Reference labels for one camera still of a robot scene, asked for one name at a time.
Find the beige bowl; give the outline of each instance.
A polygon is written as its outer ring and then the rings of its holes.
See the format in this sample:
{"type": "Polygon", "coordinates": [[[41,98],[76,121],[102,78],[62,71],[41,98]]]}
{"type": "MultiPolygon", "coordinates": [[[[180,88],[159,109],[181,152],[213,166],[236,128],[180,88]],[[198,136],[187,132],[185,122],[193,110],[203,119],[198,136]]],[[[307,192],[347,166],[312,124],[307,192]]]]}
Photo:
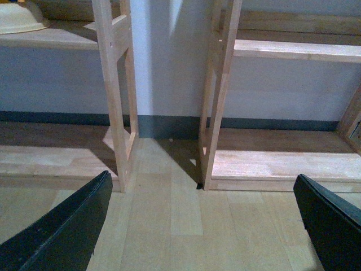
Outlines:
{"type": "Polygon", "coordinates": [[[33,2],[0,4],[0,34],[44,29],[50,22],[33,2]]]}

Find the wooden shelf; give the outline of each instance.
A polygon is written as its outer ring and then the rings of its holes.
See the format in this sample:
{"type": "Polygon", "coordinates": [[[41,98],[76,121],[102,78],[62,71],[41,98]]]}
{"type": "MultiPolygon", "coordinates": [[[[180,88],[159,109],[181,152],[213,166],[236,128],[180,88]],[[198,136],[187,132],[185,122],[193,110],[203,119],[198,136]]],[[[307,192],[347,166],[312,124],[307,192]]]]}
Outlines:
{"type": "Polygon", "coordinates": [[[51,21],[39,31],[0,35],[0,46],[98,50],[94,22],[51,21]]]}
{"type": "MultiPolygon", "coordinates": [[[[209,139],[207,129],[204,154],[209,139]]],[[[333,191],[361,192],[360,169],[361,156],[334,132],[221,129],[209,188],[292,191],[305,174],[333,191]]]]}
{"type": "Polygon", "coordinates": [[[361,63],[361,36],[238,30],[234,56],[361,63]]]}
{"type": "MultiPolygon", "coordinates": [[[[0,123],[0,130],[0,186],[78,189],[109,171],[120,190],[109,127],[0,123]]],[[[124,134],[129,156],[136,137],[124,134]]]]}

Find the wooden floor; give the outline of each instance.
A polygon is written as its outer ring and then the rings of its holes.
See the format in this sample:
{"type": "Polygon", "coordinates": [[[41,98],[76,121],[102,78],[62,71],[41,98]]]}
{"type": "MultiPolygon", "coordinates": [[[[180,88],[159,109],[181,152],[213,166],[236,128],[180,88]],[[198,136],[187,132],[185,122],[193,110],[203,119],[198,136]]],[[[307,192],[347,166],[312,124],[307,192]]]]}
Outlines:
{"type": "MultiPolygon", "coordinates": [[[[196,190],[195,141],[140,139],[88,270],[321,271],[293,193],[196,190]]],[[[71,195],[0,187],[0,242],[71,195]]],[[[341,194],[361,207],[360,194],[341,194]]]]}

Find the wood grain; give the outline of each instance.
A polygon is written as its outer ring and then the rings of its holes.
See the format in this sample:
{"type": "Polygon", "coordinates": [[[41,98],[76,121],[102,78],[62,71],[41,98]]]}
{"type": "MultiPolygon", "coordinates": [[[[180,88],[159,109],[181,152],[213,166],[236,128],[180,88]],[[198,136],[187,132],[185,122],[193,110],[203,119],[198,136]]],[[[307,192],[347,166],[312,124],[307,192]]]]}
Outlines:
{"type": "Polygon", "coordinates": [[[334,191],[359,191],[360,168],[361,157],[334,132],[221,129],[211,183],[236,189],[239,180],[239,188],[267,190],[269,181],[270,191],[292,191],[297,175],[306,174],[334,183],[334,191]]]}
{"type": "Polygon", "coordinates": [[[51,27],[0,35],[0,46],[98,50],[95,24],[86,21],[50,21],[51,27]]]}
{"type": "Polygon", "coordinates": [[[130,43],[128,40],[130,22],[125,15],[112,18],[110,1],[92,0],[92,3],[119,184],[121,191],[125,192],[130,171],[127,163],[117,61],[130,43]]]}
{"type": "Polygon", "coordinates": [[[219,52],[219,61],[215,68],[217,76],[214,88],[214,97],[212,104],[212,115],[210,118],[210,130],[212,131],[212,138],[208,141],[208,147],[205,154],[206,171],[204,174],[204,189],[208,189],[209,181],[212,176],[212,168],[214,163],[214,155],[217,148],[217,141],[219,129],[221,127],[221,120],[224,110],[224,102],[226,100],[226,93],[230,79],[231,62],[234,52],[235,39],[237,34],[237,24],[241,11],[242,0],[228,1],[228,9],[224,23],[224,30],[222,35],[222,50],[219,52]]]}
{"type": "MultiPolygon", "coordinates": [[[[66,21],[94,21],[94,13],[90,0],[33,0],[45,18],[66,21]]],[[[120,15],[119,1],[112,2],[112,15],[120,15]]]]}
{"type": "Polygon", "coordinates": [[[102,171],[118,181],[109,127],[2,122],[0,130],[1,186],[78,189],[102,171]]]}
{"type": "Polygon", "coordinates": [[[126,15],[129,18],[129,44],[128,49],[125,52],[125,73],[127,82],[130,127],[131,132],[135,134],[135,137],[137,137],[139,135],[137,91],[135,87],[133,29],[131,24],[131,10],[129,0],[123,0],[120,2],[120,11],[122,15],[126,15]]]}
{"type": "MultiPolygon", "coordinates": [[[[224,22],[222,12],[220,25],[224,22]]],[[[361,35],[361,18],[242,10],[239,29],[299,33],[361,35]]]]}
{"type": "Polygon", "coordinates": [[[292,270],[261,193],[228,191],[227,197],[245,269],[292,270]]]}
{"type": "Polygon", "coordinates": [[[239,30],[235,56],[361,62],[361,36],[239,30]]]}
{"type": "MultiPolygon", "coordinates": [[[[200,210],[202,234],[172,234],[172,223],[179,221],[172,222],[172,201],[190,206],[192,196],[179,195],[195,188],[185,163],[196,153],[192,146],[196,142],[140,139],[136,164],[146,167],[135,167],[126,194],[112,194],[89,271],[322,271],[293,193],[196,190],[198,201],[191,205],[200,210]],[[164,165],[158,173],[150,160],[164,165]]],[[[0,187],[0,239],[27,227],[71,193],[0,187]]],[[[339,195],[361,207],[360,194],[339,195]]],[[[181,213],[183,225],[198,225],[192,213],[181,213]]]]}
{"type": "Polygon", "coordinates": [[[337,127],[337,132],[343,137],[349,139],[361,121],[361,86],[357,89],[349,106],[347,107],[342,119],[337,127]]]}

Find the dark gray baseboard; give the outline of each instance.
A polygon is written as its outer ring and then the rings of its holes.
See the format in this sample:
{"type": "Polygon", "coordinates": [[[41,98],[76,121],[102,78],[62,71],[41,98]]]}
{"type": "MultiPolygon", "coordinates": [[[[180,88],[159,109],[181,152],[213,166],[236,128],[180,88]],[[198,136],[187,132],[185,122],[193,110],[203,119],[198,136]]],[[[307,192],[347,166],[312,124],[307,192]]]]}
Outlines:
{"type": "MultiPolygon", "coordinates": [[[[77,125],[109,125],[107,114],[39,113],[0,111],[0,121],[22,123],[54,123],[77,125]]],[[[139,116],[139,136],[142,138],[197,139],[199,117],[139,116]]],[[[130,125],[129,115],[124,124],[130,125]]],[[[305,131],[334,131],[338,121],[267,120],[223,118],[222,128],[279,129],[305,131]]]]}

